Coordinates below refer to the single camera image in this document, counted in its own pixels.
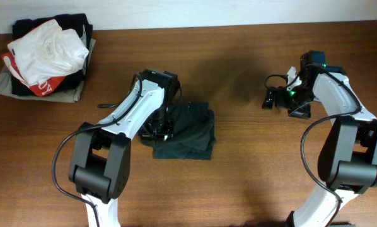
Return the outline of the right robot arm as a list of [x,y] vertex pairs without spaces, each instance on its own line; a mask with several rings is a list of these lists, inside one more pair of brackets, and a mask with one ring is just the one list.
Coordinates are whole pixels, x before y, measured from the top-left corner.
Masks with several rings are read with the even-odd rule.
[[[285,86],[266,86],[263,109],[281,107],[290,117],[309,119],[311,103],[320,102],[327,116],[312,123],[300,142],[301,161],[315,188],[306,202],[291,211],[286,226],[333,226],[339,211],[351,200],[377,187],[377,118],[351,88],[343,67],[326,63],[322,51],[311,50],[282,75]],[[331,130],[318,157],[314,175],[306,161],[309,132],[325,121]]]

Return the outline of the dark teal t-shirt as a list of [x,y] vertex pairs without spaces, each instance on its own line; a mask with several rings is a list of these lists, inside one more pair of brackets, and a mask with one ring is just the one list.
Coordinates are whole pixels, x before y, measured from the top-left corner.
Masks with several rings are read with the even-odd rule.
[[173,121],[173,137],[154,142],[141,139],[153,148],[155,159],[210,160],[216,143],[214,112],[207,102],[170,105],[168,116]]

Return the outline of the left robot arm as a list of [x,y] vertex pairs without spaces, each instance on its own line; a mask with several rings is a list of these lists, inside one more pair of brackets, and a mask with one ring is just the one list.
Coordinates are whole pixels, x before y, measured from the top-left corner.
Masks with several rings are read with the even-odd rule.
[[145,69],[125,100],[97,124],[76,134],[69,180],[84,200],[90,226],[119,226],[118,198],[129,179],[135,135],[152,142],[173,137],[168,106],[180,89],[176,74]]

